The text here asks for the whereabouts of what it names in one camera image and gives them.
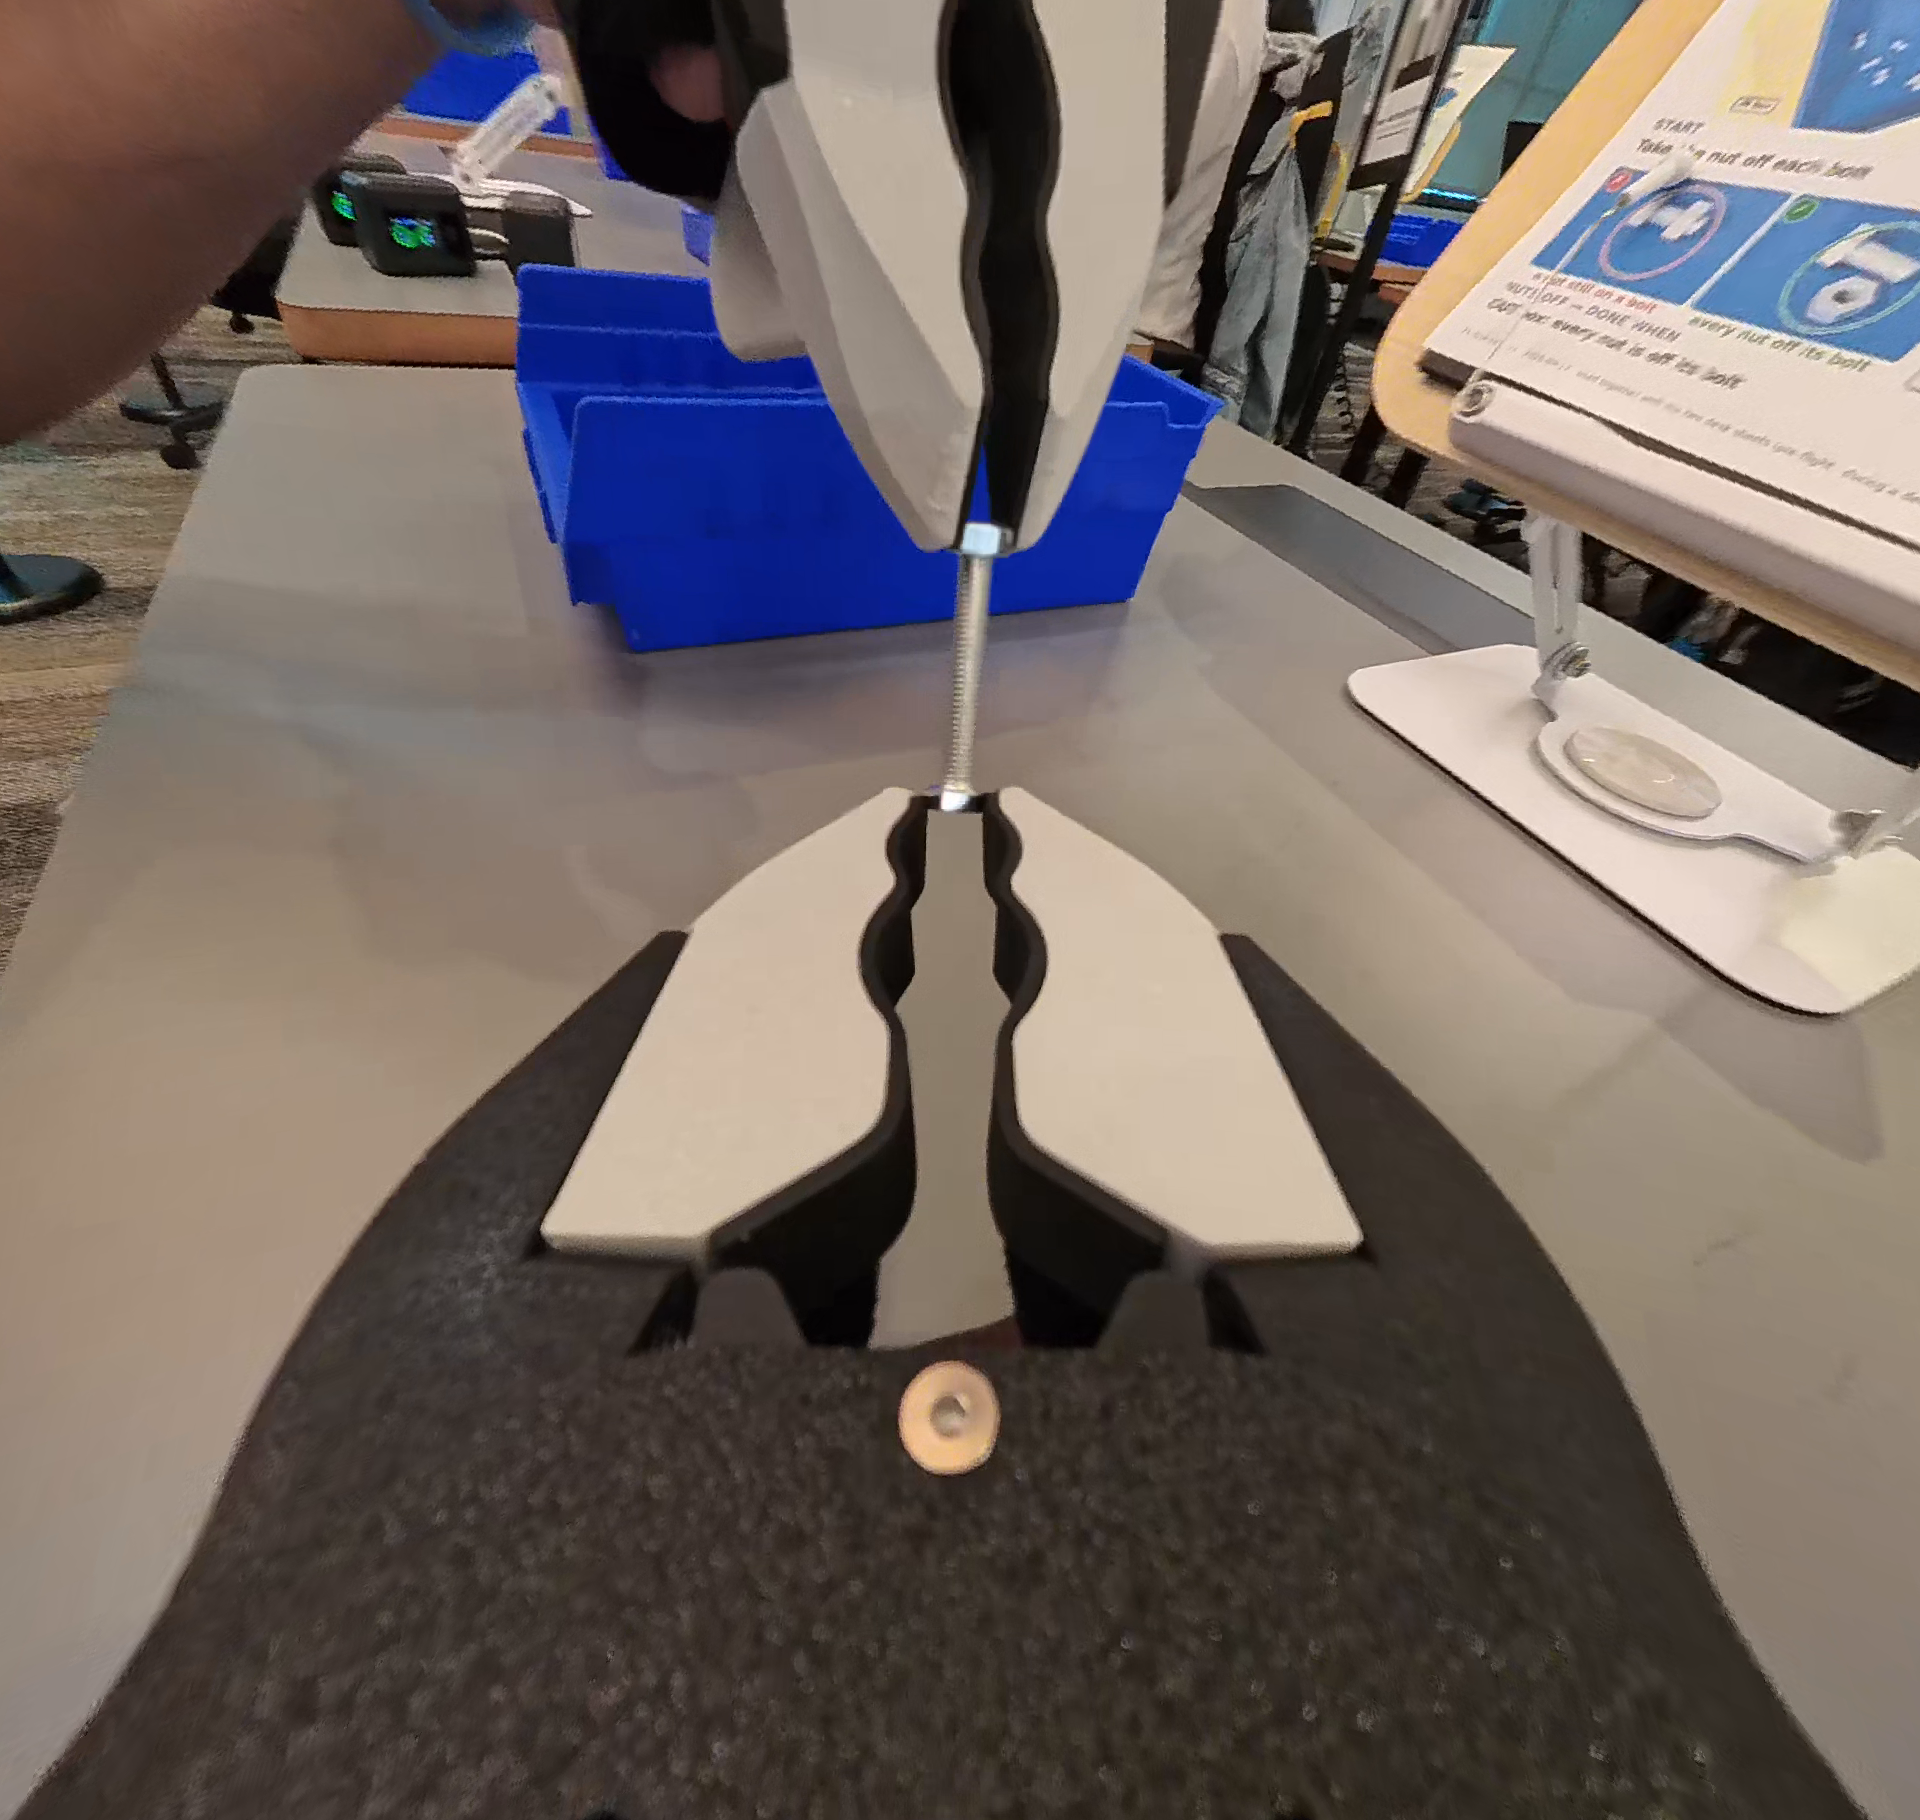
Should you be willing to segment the grey desk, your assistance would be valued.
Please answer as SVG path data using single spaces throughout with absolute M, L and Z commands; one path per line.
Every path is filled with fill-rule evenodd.
M 1766 1008 L 1347 697 L 1523 573 L 1214 429 L 1117 609 L 1004 617 L 981 776 L 1250 934 L 1523 1210 L 1716 1588 L 1918 1815 L 1918 987 Z M 943 627 L 630 657 L 513 375 L 248 372 L 4 975 L 4 1815 L 153 1625 L 281 1354 L 659 928 L 928 781 Z

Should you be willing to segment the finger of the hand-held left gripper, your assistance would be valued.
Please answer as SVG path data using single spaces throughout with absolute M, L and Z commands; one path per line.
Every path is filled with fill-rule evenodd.
M 965 526 L 984 359 L 943 69 L 950 0 L 712 0 L 733 159 L 712 309 L 741 362 L 807 359 L 923 553 Z
M 1105 409 L 1163 224 L 1165 0 L 956 0 L 970 509 L 1047 530 Z

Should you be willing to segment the black-and-white marker sign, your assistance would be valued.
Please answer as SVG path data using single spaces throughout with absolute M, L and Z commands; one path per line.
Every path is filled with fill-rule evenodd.
M 1403 186 L 1467 10 L 1469 0 L 1403 0 L 1385 48 L 1381 89 L 1354 159 L 1354 192 Z

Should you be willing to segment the printed instruction sheet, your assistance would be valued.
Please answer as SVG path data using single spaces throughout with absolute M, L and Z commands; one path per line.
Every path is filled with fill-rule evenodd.
M 1652 0 L 1481 208 L 1529 220 L 1423 366 L 1569 405 L 1715 384 L 1794 457 L 1783 362 L 1918 387 L 1918 0 Z

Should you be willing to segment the denim jacket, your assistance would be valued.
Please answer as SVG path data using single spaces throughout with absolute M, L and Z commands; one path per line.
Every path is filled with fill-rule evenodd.
M 1302 314 L 1320 180 L 1336 156 L 1333 104 L 1245 121 L 1202 253 L 1192 339 L 1199 384 L 1256 439 L 1281 423 Z

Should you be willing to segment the wooden stand board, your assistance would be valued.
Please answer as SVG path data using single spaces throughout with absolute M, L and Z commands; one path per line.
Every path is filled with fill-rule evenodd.
M 1570 87 L 1529 153 L 1499 175 L 1479 214 L 1420 281 L 1415 293 L 1403 299 L 1375 359 L 1375 412 L 1403 448 L 1505 490 L 1533 512 L 1569 523 L 1605 545 L 1693 584 L 1698 593 L 1748 609 L 1797 638 L 1865 664 L 1900 687 L 1918 690 L 1918 630 L 1912 624 L 1891 632 L 1868 617 L 1859 620 L 1831 606 L 1812 606 L 1786 584 L 1754 579 L 1690 545 L 1646 535 L 1631 518 L 1569 499 L 1560 490 L 1517 475 L 1512 466 L 1467 457 L 1450 435 L 1455 384 L 1427 366 L 1427 339 L 1453 309 L 1523 238 L 1527 226 L 1545 217 L 1551 200 L 1575 187 L 1576 175 L 1591 166 L 1634 106 L 1657 87 L 1682 51 L 1695 41 L 1721 2 L 1646 0 L 1624 21 L 1622 33 Z

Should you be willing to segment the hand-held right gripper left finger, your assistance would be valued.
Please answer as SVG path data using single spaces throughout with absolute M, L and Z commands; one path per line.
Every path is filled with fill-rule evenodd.
M 901 996 L 922 796 L 886 787 L 679 936 L 539 1222 L 557 1257 L 768 1275 L 812 1343 L 864 1345 L 914 1209 Z

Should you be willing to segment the person's left hand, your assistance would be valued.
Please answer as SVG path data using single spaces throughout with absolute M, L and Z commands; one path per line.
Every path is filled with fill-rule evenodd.
M 588 124 L 718 127 L 725 121 L 712 0 L 513 0 L 564 57 Z

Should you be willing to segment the thin long silver bolt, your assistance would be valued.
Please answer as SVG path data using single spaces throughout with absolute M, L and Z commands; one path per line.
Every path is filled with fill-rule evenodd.
M 950 611 L 950 706 L 947 706 L 947 752 L 940 787 L 977 791 L 975 745 L 977 745 L 977 706 L 984 687 L 984 657 L 989 632 L 989 593 L 995 560 L 1014 548 L 1014 530 L 989 518 L 971 518 L 956 544 L 956 591 Z

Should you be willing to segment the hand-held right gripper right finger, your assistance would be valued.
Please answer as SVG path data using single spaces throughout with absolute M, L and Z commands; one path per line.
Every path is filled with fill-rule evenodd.
M 1347 1261 L 1362 1222 L 1218 928 L 1023 787 L 984 806 L 1004 994 L 987 1188 L 1029 1345 L 1093 1345 L 1139 1279 Z

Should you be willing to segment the blue plastic bin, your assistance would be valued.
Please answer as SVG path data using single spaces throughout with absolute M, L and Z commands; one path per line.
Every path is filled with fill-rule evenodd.
M 449 51 L 411 83 L 396 106 L 418 118 L 478 127 L 537 75 L 539 57 L 531 48 L 485 57 Z
M 634 652 L 950 617 L 803 359 L 746 365 L 703 278 L 518 271 L 521 445 L 570 599 Z

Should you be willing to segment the person's left forearm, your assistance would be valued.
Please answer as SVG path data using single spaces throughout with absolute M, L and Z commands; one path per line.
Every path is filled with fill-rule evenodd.
M 4 439 L 153 353 L 436 48 L 415 0 L 4 0 Z

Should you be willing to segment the black office chair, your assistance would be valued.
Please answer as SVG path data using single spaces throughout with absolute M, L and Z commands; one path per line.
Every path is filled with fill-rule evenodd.
M 1329 156 L 1329 163 L 1320 180 L 1320 195 L 1315 202 L 1320 214 L 1329 174 L 1341 156 L 1341 142 L 1336 130 L 1339 130 L 1339 112 L 1344 104 L 1344 65 L 1351 57 L 1351 30 L 1317 33 L 1308 0 L 1269 0 L 1268 21 L 1269 27 L 1268 27 L 1268 41 L 1260 57 L 1260 89 L 1256 96 L 1256 106 L 1250 111 L 1250 118 L 1256 118 L 1256 133 L 1260 133 L 1281 112 L 1306 111 L 1308 104 L 1317 104 L 1317 101 L 1333 104 L 1333 139 L 1339 153 Z M 1306 318 L 1306 290 L 1308 290 L 1308 275 L 1302 283 L 1302 314 L 1299 314 L 1297 344 L 1295 344 L 1295 356 L 1286 378 L 1286 397 L 1289 397 L 1289 381 L 1292 381 L 1302 318 Z

